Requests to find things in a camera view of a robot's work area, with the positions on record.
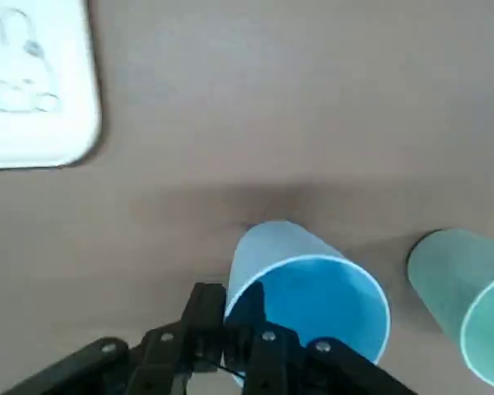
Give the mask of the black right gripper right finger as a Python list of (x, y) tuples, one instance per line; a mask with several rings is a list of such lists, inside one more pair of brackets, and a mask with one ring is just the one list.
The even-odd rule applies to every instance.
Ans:
[(225, 329), (226, 368), (243, 375), (243, 394), (414, 393), (333, 337), (302, 346), (295, 331), (268, 321), (260, 282), (237, 300)]

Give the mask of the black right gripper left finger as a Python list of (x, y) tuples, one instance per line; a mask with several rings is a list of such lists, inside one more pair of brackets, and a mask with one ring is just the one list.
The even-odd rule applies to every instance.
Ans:
[(195, 372), (221, 360), (226, 290), (194, 285), (181, 317), (146, 332), (131, 347), (97, 339), (7, 389), (8, 394), (185, 394)]

